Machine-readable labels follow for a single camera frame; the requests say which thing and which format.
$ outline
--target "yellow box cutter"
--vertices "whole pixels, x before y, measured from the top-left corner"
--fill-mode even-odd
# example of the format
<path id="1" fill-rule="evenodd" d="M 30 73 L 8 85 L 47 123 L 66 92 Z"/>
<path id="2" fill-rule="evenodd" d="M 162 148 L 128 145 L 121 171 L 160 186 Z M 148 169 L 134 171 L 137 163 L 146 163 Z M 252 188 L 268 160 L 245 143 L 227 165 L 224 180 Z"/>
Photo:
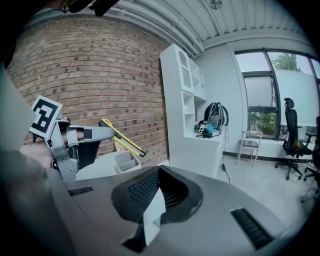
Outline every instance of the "yellow box cutter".
<path id="1" fill-rule="evenodd" d="M 114 136 L 111 139 L 123 146 L 125 150 L 128 150 L 132 154 L 140 157 L 144 157 L 146 155 L 146 152 L 144 152 L 141 147 L 133 143 L 130 139 L 128 139 L 121 132 L 115 129 L 108 119 L 103 118 L 99 122 L 99 126 L 112 128 L 114 130 Z"/>

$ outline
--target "window frame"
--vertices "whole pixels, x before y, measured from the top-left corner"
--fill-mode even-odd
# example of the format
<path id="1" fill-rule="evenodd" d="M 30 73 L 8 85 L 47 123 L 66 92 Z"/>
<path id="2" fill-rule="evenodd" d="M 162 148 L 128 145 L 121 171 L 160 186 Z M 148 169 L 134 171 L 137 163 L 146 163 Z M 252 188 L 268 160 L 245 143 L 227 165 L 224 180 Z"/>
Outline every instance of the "window frame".
<path id="1" fill-rule="evenodd" d="M 274 69 L 274 66 L 272 65 L 271 59 L 268 55 L 268 53 L 287 53 L 287 54 L 295 54 L 304 56 L 308 59 L 309 65 L 311 67 L 311 71 L 316 83 L 316 90 L 318 92 L 318 109 L 319 109 L 319 115 L 320 115 L 320 78 L 317 78 L 315 67 L 311 61 L 311 59 L 320 62 L 316 57 L 309 55 L 308 53 L 303 53 L 299 51 L 294 50 L 287 50 L 287 49 L 278 49 L 278 48 L 256 48 L 256 49 L 250 49 L 250 50 L 238 50 L 235 51 L 235 55 L 239 54 L 251 54 L 251 53 L 264 53 L 264 57 L 268 63 L 268 66 L 270 70 L 265 71 L 247 71 L 242 72 L 243 82 L 245 85 L 245 78 L 255 78 L 255 77 L 271 77 L 273 79 L 274 83 L 274 90 L 275 90 L 275 97 L 276 97 L 276 107 L 263 107 L 263 106 L 255 106 L 255 107 L 249 107 L 248 105 L 248 97 L 246 98 L 247 101 L 247 114 L 249 112 L 263 112 L 263 113 L 276 113 L 276 125 L 275 125 L 275 133 L 274 137 L 262 137 L 263 140 L 276 140 L 276 141 L 284 141 L 284 138 L 279 138 L 280 136 L 280 130 L 281 130 L 281 98 L 280 98 L 280 92 L 279 92 L 279 86 L 277 81 L 276 72 Z"/>

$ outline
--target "window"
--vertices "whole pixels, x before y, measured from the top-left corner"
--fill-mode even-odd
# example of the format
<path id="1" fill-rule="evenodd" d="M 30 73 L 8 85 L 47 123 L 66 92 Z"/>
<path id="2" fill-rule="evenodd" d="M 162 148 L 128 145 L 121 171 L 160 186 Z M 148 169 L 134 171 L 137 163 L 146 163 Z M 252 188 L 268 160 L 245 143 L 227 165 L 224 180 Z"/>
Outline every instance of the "window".
<path id="1" fill-rule="evenodd" d="M 284 140 L 288 134 L 285 98 L 294 101 L 298 139 L 316 133 L 320 111 L 320 63 L 306 54 L 253 50 L 236 53 L 247 97 L 247 129 L 263 139 Z"/>

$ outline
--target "human hand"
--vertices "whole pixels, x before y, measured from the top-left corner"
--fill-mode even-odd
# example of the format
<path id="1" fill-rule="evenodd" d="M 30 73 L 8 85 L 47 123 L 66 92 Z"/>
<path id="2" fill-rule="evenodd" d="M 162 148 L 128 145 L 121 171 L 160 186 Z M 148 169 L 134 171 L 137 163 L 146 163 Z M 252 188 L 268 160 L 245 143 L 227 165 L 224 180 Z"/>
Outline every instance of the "human hand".
<path id="1" fill-rule="evenodd" d="M 62 139 L 65 145 L 67 145 L 67 136 L 66 133 L 62 133 Z M 78 140 L 81 140 L 84 138 L 84 133 L 82 131 L 77 131 L 76 136 Z M 23 145 L 20 148 L 20 152 L 30 158 L 35 159 L 38 161 L 44 168 L 51 168 L 51 163 L 53 160 L 53 156 L 51 154 L 50 149 L 46 145 L 44 140 L 41 140 L 39 142 Z"/>

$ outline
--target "chair headrest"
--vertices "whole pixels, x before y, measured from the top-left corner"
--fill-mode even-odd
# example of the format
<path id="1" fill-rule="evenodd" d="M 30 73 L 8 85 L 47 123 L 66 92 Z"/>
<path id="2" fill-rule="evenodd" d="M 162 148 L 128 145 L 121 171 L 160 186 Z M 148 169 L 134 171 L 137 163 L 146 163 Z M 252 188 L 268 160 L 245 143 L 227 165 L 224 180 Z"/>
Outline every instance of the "chair headrest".
<path id="1" fill-rule="evenodd" d="M 285 109 L 289 110 L 292 109 L 295 106 L 294 101 L 291 98 L 285 98 Z"/>

